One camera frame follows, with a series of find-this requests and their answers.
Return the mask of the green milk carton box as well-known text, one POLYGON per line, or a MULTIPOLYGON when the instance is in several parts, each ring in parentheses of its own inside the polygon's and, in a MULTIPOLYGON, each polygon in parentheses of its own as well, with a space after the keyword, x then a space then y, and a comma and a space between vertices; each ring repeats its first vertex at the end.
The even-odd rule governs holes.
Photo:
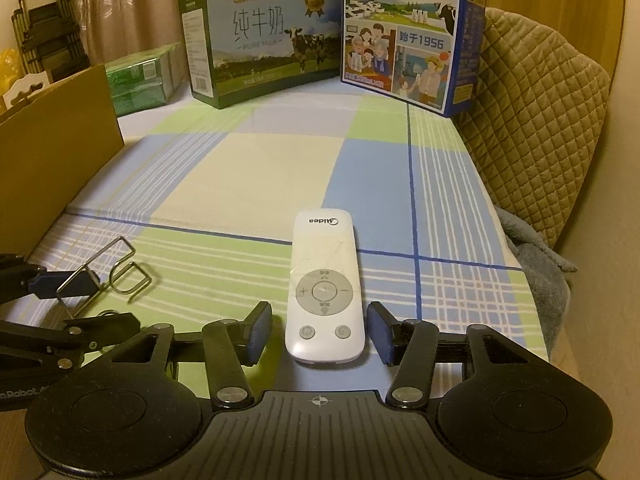
POLYGON ((178 0, 190 86, 213 107, 341 71, 344 0, 178 0))

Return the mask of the checkered bed sheet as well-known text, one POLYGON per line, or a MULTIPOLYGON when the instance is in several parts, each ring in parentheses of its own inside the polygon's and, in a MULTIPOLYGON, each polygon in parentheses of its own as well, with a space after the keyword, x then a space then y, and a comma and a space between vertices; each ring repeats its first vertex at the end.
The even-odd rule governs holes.
POLYGON ((296 214, 343 209, 354 224, 362 299, 444 332, 483 323, 546 354, 536 307, 494 206, 449 119, 336 79, 225 110, 183 93, 123 117, 124 149, 53 223, 32 261, 80 266, 124 236, 152 285, 87 309, 195 332, 259 301, 273 329, 255 391, 386 390, 373 348, 310 366, 284 346, 296 214))

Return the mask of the quilted tan cushion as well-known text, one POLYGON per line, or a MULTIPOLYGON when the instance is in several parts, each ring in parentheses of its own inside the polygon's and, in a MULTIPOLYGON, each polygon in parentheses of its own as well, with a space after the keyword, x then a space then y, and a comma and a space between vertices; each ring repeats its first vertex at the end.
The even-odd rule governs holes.
POLYGON ((486 10, 474 96, 454 123, 491 201, 548 245, 586 180, 610 87, 610 74, 553 28, 486 10))

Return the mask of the black folding step ladder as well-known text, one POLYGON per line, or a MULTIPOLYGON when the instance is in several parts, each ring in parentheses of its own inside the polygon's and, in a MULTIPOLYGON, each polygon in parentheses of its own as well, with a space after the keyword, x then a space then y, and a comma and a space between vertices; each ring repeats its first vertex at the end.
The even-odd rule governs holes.
POLYGON ((46 73, 51 82, 88 70, 90 60, 70 0, 30 8, 17 0, 11 21, 26 74, 46 73))

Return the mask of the yellow plastic bag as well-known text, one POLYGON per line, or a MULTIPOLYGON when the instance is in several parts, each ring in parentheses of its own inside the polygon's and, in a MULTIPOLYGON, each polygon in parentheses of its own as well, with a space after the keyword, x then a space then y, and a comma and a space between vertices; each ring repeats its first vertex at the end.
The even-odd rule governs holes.
POLYGON ((0 51, 0 96, 4 96, 14 82, 23 77, 23 65, 17 50, 7 48, 0 51))

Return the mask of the blue milk carton box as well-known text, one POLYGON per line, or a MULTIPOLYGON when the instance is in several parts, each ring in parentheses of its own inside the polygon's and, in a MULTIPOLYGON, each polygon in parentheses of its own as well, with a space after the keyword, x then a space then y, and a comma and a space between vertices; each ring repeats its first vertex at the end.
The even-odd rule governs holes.
POLYGON ((442 117, 465 110, 487 0, 344 0, 341 80, 442 117))

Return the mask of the metal wire puzzle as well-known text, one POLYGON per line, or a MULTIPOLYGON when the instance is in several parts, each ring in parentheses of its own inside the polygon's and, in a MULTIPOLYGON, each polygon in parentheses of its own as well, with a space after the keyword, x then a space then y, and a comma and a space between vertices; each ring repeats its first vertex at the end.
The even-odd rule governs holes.
POLYGON ((137 249, 124 236, 112 238, 94 252, 77 269, 55 287, 54 298, 64 308, 68 318, 79 318, 89 304, 104 292, 124 296, 129 302, 152 285, 152 275, 136 261, 137 249), (99 274, 96 266, 116 252, 117 258, 106 273, 99 274))

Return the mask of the white Midea remote control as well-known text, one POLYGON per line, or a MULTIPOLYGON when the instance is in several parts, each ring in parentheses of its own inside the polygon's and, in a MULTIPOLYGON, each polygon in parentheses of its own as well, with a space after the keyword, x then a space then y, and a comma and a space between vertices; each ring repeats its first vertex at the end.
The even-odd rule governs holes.
POLYGON ((356 360, 366 344, 356 238, 344 210, 304 210, 292 236, 285 348, 308 364, 356 360))

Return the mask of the brown cardboard box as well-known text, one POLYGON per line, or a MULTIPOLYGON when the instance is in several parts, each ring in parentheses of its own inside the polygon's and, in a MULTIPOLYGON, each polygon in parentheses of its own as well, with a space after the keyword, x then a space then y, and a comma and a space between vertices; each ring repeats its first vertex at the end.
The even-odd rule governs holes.
POLYGON ((102 65, 1 115, 1 251, 28 257, 85 185, 124 147, 102 65))

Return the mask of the grey blanket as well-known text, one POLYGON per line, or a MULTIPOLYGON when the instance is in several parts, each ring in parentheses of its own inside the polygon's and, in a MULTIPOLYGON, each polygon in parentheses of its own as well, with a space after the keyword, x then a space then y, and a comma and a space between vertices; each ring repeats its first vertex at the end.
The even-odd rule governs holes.
POLYGON ((544 344, 551 354, 570 306, 565 274, 576 272, 577 266, 551 249, 532 226, 515 214, 501 208, 496 208, 496 213, 510 251, 525 273, 544 344))

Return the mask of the green packaged carton stack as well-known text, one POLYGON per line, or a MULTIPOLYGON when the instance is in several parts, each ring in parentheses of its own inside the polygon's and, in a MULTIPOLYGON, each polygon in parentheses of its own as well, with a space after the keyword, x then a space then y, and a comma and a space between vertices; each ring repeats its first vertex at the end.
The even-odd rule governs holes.
POLYGON ((126 55, 104 68, 118 117, 168 104, 188 76, 181 42, 126 55))

